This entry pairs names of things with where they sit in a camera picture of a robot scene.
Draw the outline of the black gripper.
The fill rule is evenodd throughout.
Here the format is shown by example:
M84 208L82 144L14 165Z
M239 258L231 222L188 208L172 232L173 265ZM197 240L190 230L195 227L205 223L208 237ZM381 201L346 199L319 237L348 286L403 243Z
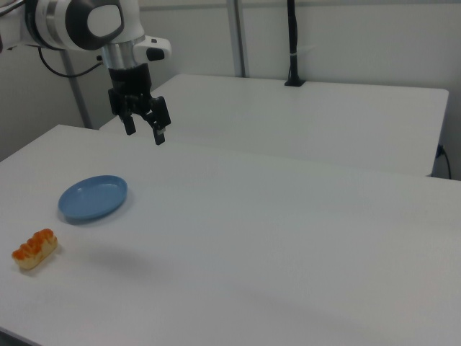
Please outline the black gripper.
M125 132L131 136L136 132L133 113L144 115L143 119L152 127L157 146L165 142L165 129L171 124L166 101L163 97L151 96L151 74L147 63L134 68L109 69L112 88L108 91L112 114L119 115Z

